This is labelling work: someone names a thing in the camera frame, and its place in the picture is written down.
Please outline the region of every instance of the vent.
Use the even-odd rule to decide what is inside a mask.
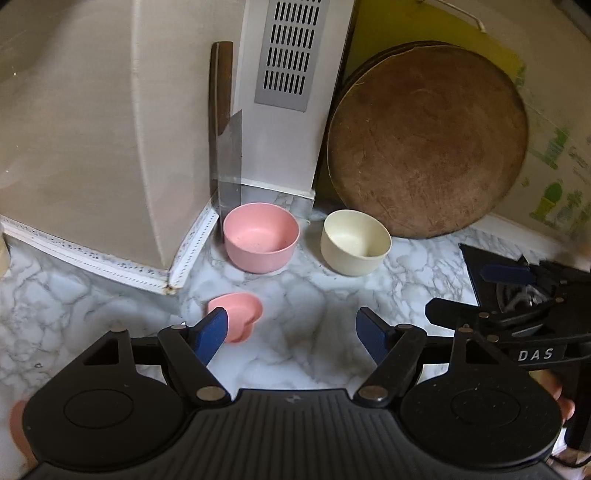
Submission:
[[[329,0],[271,0],[255,103],[305,112]]]

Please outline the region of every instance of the metal rivet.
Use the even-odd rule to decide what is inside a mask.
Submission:
[[[388,396],[388,390],[379,385],[368,385],[359,389],[359,396],[366,400],[382,401]]]
[[[226,391],[223,388],[210,385],[208,387],[201,387],[197,390],[197,398],[203,401],[218,401],[226,396]]]

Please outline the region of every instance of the black gripper base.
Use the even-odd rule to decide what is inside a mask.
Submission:
[[[70,472],[47,463],[26,480],[560,480],[537,462],[469,471],[420,450],[386,409],[345,390],[241,390],[227,407],[200,410],[169,450],[120,471]]]

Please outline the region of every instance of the round cutting board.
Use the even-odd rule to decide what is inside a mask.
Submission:
[[[528,124],[510,78],[446,44],[396,47],[348,82],[327,137],[345,205],[393,236],[429,238],[490,212],[515,182]]]

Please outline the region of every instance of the pink bowl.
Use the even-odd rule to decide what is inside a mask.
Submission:
[[[234,265],[251,273],[269,273],[289,262],[300,226],[290,212],[277,205],[247,203],[228,213],[223,233]]]
[[[240,343],[252,335],[254,323],[261,318],[262,303],[257,296],[248,292],[228,293],[207,304],[207,313],[222,307],[228,314],[226,343]]]

